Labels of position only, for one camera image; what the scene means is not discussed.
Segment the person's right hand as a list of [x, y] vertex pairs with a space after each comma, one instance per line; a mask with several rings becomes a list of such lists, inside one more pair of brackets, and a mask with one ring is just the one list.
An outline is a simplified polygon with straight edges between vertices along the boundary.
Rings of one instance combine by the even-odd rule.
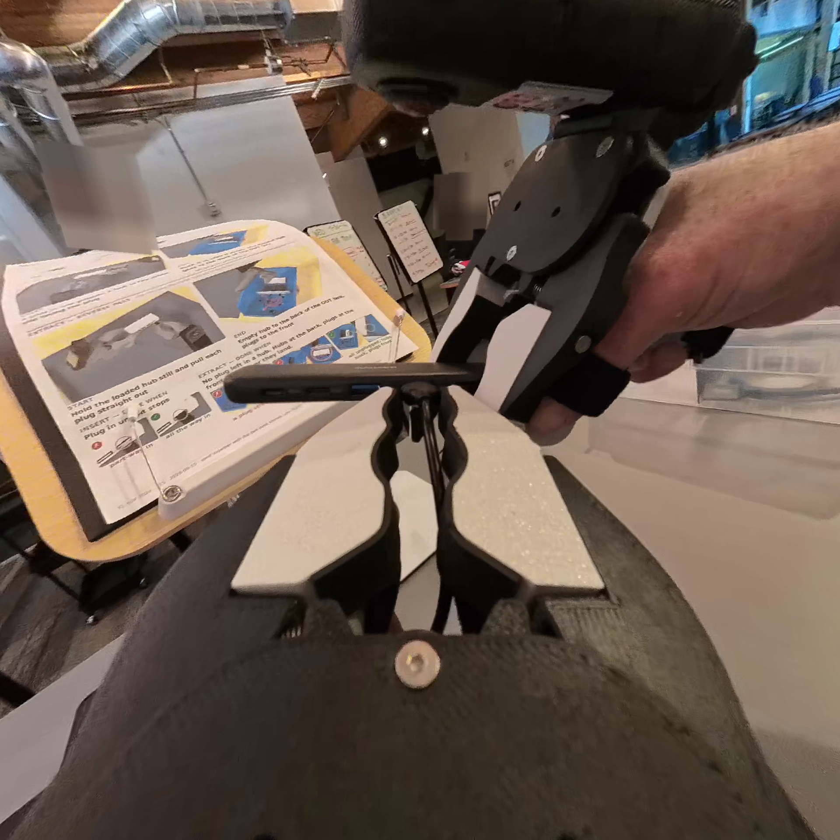
[[787, 137], [678, 171], [650, 239], [633, 259], [622, 315], [590, 360], [646, 382], [686, 360], [683, 333], [779, 326], [823, 308], [808, 293], [782, 211], [798, 197]]

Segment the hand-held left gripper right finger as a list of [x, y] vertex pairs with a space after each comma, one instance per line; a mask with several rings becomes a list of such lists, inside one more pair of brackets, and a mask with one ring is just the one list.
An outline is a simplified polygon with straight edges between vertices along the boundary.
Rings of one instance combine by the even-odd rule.
[[541, 454], [462, 387], [442, 398], [438, 564], [457, 597], [598, 597], [606, 585]]

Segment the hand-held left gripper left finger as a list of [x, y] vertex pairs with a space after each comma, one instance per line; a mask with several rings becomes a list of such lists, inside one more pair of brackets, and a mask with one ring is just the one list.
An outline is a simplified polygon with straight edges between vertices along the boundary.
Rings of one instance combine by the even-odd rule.
[[239, 595], [377, 597], [401, 578], [392, 494], [403, 432], [384, 387], [313, 435], [293, 459], [231, 581]]

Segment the silver spiral duct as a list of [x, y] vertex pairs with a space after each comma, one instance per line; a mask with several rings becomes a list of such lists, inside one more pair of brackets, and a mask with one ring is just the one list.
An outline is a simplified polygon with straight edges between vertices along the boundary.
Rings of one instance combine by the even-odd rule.
[[289, 1], [127, 1], [82, 40], [38, 47], [67, 93], [108, 88], [180, 36], [278, 30], [294, 20]]

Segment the silver insulated pipes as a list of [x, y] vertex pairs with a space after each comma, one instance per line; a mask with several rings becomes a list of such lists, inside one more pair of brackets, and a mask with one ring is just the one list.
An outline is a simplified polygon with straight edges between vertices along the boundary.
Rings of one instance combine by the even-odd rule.
[[35, 142], [26, 130], [7, 90], [15, 90], [48, 136], [63, 144], [83, 140], [47, 60], [31, 47], [1, 37], [1, 143], [25, 169], [39, 168]]

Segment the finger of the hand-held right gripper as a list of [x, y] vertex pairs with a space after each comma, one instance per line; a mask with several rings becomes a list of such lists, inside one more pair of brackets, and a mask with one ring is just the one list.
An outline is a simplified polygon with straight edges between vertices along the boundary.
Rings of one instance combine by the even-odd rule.
[[475, 397], [501, 413], [551, 312], [524, 306], [498, 324], [487, 347], [485, 369]]
[[482, 341], [489, 340], [499, 323], [499, 303], [494, 281], [480, 270], [471, 270], [459, 285], [453, 305], [432, 350], [431, 361], [465, 364]]

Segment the clear plastic organizer box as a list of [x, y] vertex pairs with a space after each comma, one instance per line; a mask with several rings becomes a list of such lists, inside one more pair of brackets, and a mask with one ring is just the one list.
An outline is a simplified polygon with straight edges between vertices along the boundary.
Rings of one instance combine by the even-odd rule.
[[838, 422], [838, 321], [735, 330], [695, 371], [702, 406]]

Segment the white sheet panel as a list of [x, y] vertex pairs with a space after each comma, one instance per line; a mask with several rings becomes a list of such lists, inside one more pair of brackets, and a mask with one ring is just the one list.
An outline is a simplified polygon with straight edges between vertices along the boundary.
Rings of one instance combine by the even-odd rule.
[[192, 450], [189, 466], [162, 481], [157, 511], [165, 521], [185, 517], [216, 497], [229, 497], [253, 476], [261, 475], [294, 452], [321, 428], [351, 407], [350, 402], [256, 406], [226, 415], [229, 443], [200, 433], [206, 453]]

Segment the handwritten whiteboard easel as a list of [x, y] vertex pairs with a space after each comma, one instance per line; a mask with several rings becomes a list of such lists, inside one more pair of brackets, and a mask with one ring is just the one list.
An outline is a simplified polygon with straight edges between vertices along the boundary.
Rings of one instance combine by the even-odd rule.
[[444, 261], [413, 201], [381, 210], [374, 220], [412, 285], [421, 284], [443, 268]]
[[340, 219], [325, 224], [310, 225], [303, 231], [310, 238], [322, 239], [341, 250], [381, 289], [387, 291], [385, 279], [350, 222]]

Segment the black usb hub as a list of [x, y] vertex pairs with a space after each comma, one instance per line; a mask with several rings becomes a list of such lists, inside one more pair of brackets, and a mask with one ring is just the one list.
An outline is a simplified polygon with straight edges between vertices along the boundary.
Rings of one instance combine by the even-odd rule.
[[242, 404], [359, 402], [414, 383], [477, 387], [484, 370], [484, 363], [253, 364], [228, 374], [222, 387]]

